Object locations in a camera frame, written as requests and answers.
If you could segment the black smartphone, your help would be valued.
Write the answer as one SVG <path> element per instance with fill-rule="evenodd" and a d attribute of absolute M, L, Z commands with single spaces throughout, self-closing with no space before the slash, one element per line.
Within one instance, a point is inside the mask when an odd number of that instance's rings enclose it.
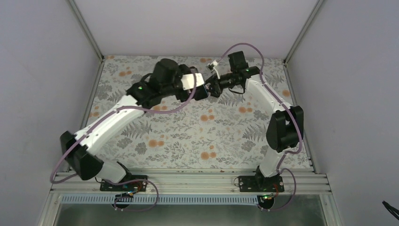
<path fill-rule="evenodd" d="M 209 96 L 209 93 L 208 93 L 207 87 L 205 84 L 203 84 L 203 85 L 196 87 L 193 99 L 195 99 L 196 101 L 200 101 L 200 100 L 208 98 L 208 96 Z"/>

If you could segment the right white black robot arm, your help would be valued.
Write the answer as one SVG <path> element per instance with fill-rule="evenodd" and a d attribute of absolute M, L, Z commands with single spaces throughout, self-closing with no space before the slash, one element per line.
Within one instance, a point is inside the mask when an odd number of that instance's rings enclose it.
<path fill-rule="evenodd" d="M 228 55 L 230 73 L 220 74 L 217 60 L 207 65 L 212 76 L 207 79 L 209 92 L 219 97 L 224 89 L 240 85 L 243 92 L 249 92 L 271 114 L 266 131 L 266 140 L 271 148 L 264 161 L 256 168 L 253 181 L 256 188 L 266 192 L 278 181 L 281 165 L 288 153 L 298 154 L 303 148 L 304 112 L 300 106 L 285 101 L 265 80 L 262 68 L 249 66 L 242 51 Z"/>

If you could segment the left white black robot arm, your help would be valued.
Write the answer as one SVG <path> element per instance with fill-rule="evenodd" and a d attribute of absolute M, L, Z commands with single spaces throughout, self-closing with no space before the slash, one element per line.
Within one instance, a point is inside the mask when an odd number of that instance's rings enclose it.
<path fill-rule="evenodd" d="M 204 80 L 195 67 L 163 58 L 153 72 L 133 83 L 120 100 L 93 123 L 60 136 L 62 161 L 75 171 L 74 176 L 86 181 L 99 177 L 112 182 L 120 191 L 130 187 L 128 169 L 121 163 L 102 160 L 97 156 L 101 147 L 127 124 L 144 113 L 175 113 L 204 89 Z"/>

